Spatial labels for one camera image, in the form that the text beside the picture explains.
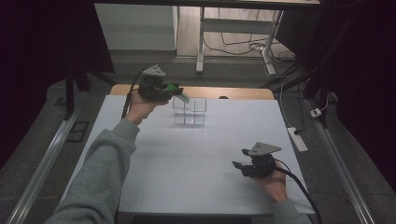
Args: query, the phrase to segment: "wooden table edge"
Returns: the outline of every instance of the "wooden table edge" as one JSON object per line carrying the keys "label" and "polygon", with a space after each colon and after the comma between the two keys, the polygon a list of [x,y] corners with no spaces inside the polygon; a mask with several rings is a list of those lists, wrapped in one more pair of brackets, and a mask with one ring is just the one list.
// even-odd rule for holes
{"label": "wooden table edge", "polygon": [[[268,89],[251,88],[223,88],[223,87],[193,87],[182,86],[184,92],[190,97],[203,97],[208,99],[219,99],[226,96],[234,100],[274,100],[273,93]],[[117,84],[111,89],[110,95],[126,95],[131,88],[128,84]]]}

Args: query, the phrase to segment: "table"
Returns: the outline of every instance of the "table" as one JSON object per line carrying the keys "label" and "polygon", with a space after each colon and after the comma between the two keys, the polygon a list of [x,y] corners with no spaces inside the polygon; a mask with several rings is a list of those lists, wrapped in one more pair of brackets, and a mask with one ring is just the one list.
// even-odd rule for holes
{"label": "table", "polygon": [[[71,180],[97,134],[120,121],[123,94],[129,89],[129,85],[116,85],[105,99]],[[249,162],[241,149],[251,149],[256,141],[282,147],[274,156],[304,184],[277,101],[269,90],[185,87],[185,92],[207,98],[205,125],[175,124],[172,104],[157,107],[142,122],[122,190],[122,213],[270,214],[269,196],[232,165],[232,161]],[[219,100],[222,95],[231,99]],[[292,179],[287,178],[287,189],[298,211],[314,213]]]}

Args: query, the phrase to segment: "hand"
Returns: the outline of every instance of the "hand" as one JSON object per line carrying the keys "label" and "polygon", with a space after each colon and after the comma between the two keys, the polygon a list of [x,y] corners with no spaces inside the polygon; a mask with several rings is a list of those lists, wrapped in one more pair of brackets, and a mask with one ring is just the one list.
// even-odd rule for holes
{"label": "hand", "polygon": [[[278,161],[276,161],[276,166],[280,168],[282,167]],[[273,171],[266,177],[251,178],[256,181],[277,203],[288,199],[285,174],[279,171]]]}
{"label": "hand", "polygon": [[139,125],[143,119],[146,119],[149,114],[154,110],[157,105],[166,105],[169,101],[161,102],[149,102],[143,99],[139,92],[133,91],[131,97],[131,103],[129,106],[129,112],[125,116],[126,119],[133,122],[135,125]]}

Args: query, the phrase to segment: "power strip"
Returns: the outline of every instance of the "power strip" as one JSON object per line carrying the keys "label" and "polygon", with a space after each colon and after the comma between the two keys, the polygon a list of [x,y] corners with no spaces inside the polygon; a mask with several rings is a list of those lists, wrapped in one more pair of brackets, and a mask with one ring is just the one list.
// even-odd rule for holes
{"label": "power strip", "polygon": [[293,144],[297,147],[297,150],[299,152],[306,152],[308,148],[306,147],[303,138],[301,138],[299,134],[295,134],[295,131],[295,128],[288,128],[288,133],[291,140],[293,141]]}

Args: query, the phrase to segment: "metal frame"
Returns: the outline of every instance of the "metal frame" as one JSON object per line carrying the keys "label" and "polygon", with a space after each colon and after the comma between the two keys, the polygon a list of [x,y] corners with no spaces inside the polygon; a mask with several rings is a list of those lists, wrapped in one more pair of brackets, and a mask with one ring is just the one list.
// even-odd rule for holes
{"label": "metal frame", "polygon": [[84,105],[86,95],[87,93],[85,92],[78,93],[75,110],[71,114],[69,120],[64,120],[62,122],[58,132],[53,137],[46,154],[38,164],[37,169],[35,169],[35,173],[30,179],[22,196],[18,200],[18,203],[15,206],[14,211],[12,211],[11,216],[8,218],[7,224],[23,223],[26,219],[30,209],[33,206],[33,203],[35,202],[35,198],[37,197],[41,187],[44,184],[44,181],[50,172],[53,163],[58,157],[64,141],[66,140],[67,134],[70,132],[73,123],[75,122],[82,106]]}
{"label": "metal frame", "polygon": [[[308,111],[313,110],[313,106],[310,104],[308,100],[304,100],[305,105]],[[361,191],[355,184],[355,181],[352,178],[352,175],[347,169],[346,163],[344,162],[336,144],[332,140],[332,136],[330,135],[327,129],[324,129],[318,119],[314,120],[315,126],[317,127],[318,133],[329,152],[330,159],[332,160],[332,164],[340,176],[340,179],[344,185],[346,193],[349,195],[350,200],[356,210],[356,214],[358,215],[361,223],[364,224],[375,224],[374,218],[370,212],[370,209],[367,206],[366,201],[364,201],[361,196]]]}
{"label": "metal frame", "polygon": [[241,20],[224,20],[224,19],[205,19],[205,8],[201,7],[201,19],[199,30],[199,43],[197,53],[196,73],[202,74],[204,72],[204,33],[234,33],[234,34],[258,34],[268,35],[268,40],[265,48],[261,49],[262,57],[265,61],[265,67],[270,76],[276,74],[272,64],[271,56],[269,55],[271,45],[274,41],[277,27],[282,17],[283,11],[276,11],[273,21],[241,21]]}

